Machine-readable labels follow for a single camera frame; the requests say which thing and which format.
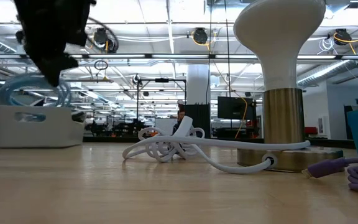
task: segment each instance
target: tangled white cable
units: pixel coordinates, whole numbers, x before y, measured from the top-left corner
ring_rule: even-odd
[[[272,161],[267,159],[260,164],[249,167],[228,167],[209,158],[198,145],[204,146],[220,146],[220,147],[235,147],[238,149],[253,149],[253,150],[269,150],[269,151],[283,151],[291,149],[303,149],[310,146],[310,142],[301,142],[295,144],[256,144],[249,142],[237,142],[237,141],[222,141],[215,139],[205,139],[205,132],[201,128],[192,127],[193,120],[185,116],[180,123],[178,130],[173,136],[169,133],[162,131],[159,128],[145,128],[138,134],[140,142],[128,147],[122,153],[124,159],[128,159],[137,156],[142,153],[147,153],[150,157],[155,158],[159,162],[168,162],[174,155],[178,155],[184,159],[188,159],[190,156],[194,156],[197,153],[204,157],[204,159],[210,163],[213,167],[228,172],[231,174],[250,174],[264,170],[272,165]],[[143,134],[148,131],[156,131],[158,134],[154,137],[145,139]],[[196,133],[202,134],[201,138],[196,137]],[[145,149],[136,152],[131,152],[138,146],[144,146]]]

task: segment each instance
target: black screen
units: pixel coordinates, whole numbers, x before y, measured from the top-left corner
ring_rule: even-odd
[[[244,98],[248,103],[246,119],[255,119],[255,110],[252,106],[253,99]],[[241,98],[218,97],[218,118],[222,119],[242,119],[246,103]]]

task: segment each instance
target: white plastic basket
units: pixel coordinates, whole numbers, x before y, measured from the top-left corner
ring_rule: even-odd
[[[23,121],[23,114],[43,115]],[[84,123],[71,119],[71,109],[37,106],[0,106],[0,147],[59,148],[82,144]]]

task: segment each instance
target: wooden table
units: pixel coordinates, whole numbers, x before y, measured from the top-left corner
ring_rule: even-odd
[[[0,149],[0,223],[358,223],[346,173],[232,175],[200,156],[124,162],[128,145]],[[236,166],[235,149],[204,150]]]

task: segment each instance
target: desk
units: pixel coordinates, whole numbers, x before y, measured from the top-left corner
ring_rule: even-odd
[[[358,193],[346,173],[232,175],[200,156],[123,162],[129,145],[0,149],[0,223],[358,223]],[[235,149],[204,150],[236,166]]]

